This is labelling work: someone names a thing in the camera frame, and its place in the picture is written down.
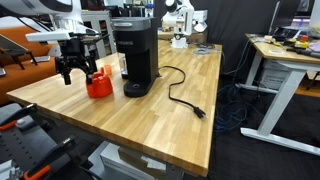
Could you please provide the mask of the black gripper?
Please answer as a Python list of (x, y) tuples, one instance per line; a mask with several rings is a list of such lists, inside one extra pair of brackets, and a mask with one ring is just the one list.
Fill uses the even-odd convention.
[(92, 83), (93, 75), (97, 71), (95, 59), (85, 56), (84, 42), (76, 37), (59, 43), (62, 55), (55, 58), (56, 72), (61, 74), (66, 85), (71, 84), (70, 67), (80, 67), (86, 75), (86, 84)]

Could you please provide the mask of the white idle robot arm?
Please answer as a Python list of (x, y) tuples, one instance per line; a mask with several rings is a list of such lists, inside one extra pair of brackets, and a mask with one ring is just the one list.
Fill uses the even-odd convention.
[(208, 11), (196, 11), (190, 0), (165, 0), (165, 10), (162, 22), (174, 29), (173, 48), (187, 48), (187, 36), (193, 31), (204, 32), (207, 28)]

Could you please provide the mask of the white working robot arm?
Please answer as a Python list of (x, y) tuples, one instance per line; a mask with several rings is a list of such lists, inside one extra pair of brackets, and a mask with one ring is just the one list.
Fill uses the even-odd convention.
[(27, 40), (59, 43), (61, 55), (55, 58), (55, 67), (66, 85), (71, 84), (73, 69), (85, 73), (87, 85), (92, 83), (97, 66), (93, 53), (85, 53), (85, 44), (97, 41), (99, 33), (83, 24), (80, 0), (0, 0), (0, 8), (13, 17), (49, 15), (54, 30), (27, 34)]

